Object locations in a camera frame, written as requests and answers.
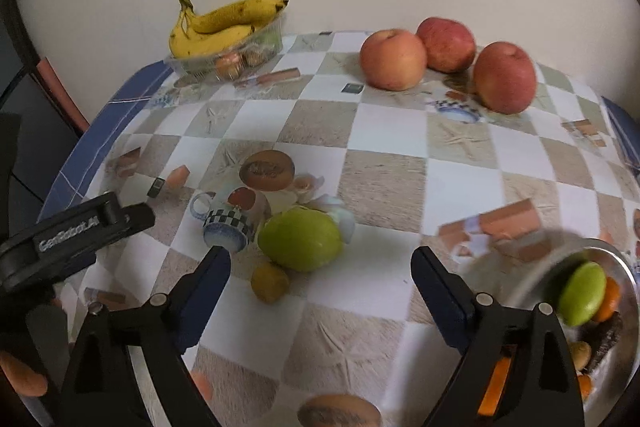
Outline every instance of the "green mango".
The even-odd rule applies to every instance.
[[[264,224],[258,247],[276,264],[310,272],[334,260],[342,251],[342,238],[330,216],[295,206]]]
[[[607,276],[598,263],[582,264],[569,277],[558,301],[558,315],[567,326],[581,326],[602,304]]]

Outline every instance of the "metal bowl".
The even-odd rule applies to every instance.
[[[586,427],[596,427],[622,395],[638,368],[639,361],[638,286],[620,252],[597,239],[583,239],[556,248],[524,277],[503,304],[513,308],[533,309],[536,304],[545,300],[552,285],[585,261],[598,263],[607,276],[620,285],[622,297],[618,311],[624,324],[620,341],[591,375],[594,388],[584,404],[584,420]],[[562,329],[569,341],[577,340],[580,328],[562,325]]]

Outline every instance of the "apple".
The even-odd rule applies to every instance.
[[[469,29],[457,21],[429,17],[418,26],[429,57],[429,68],[441,73],[466,70],[476,58],[476,40]]]
[[[422,41],[406,30],[382,30],[370,35],[360,49],[360,67],[367,84],[402,91],[414,87],[427,67]]]
[[[480,52],[473,80],[482,103],[503,114],[524,111],[536,95],[533,62],[510,42],[494,42]]]

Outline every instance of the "metal screw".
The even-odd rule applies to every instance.
[[[481,306],[491,306],[494,303],[494,298],[488,293],[479,293],[476,295],[476,301]]]
[[[162,306],[166,302],[166,295],[164,293],[155,293],[151,295],[149,304],[152,306]]]
[[[102,311],[103,308],[104,304],[98,301],[94,301],[89,304],[89,313],[91,313],[92,315],[97,315]]]
[[[540,310],[540,313],[543,313],[545,315],[551,315],[554,312],[551,304],[546,302],[540,302],[540,304],[538,304],[538,309]]]

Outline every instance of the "clear plastic box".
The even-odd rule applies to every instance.
[[[264,28],[215,55],[193,58],[169,56],[164,63],[177,74],[190,74],[199,80],[213,78],[228,82],[248,77],[282,50],[283,18],[284,14],[279,13]]]

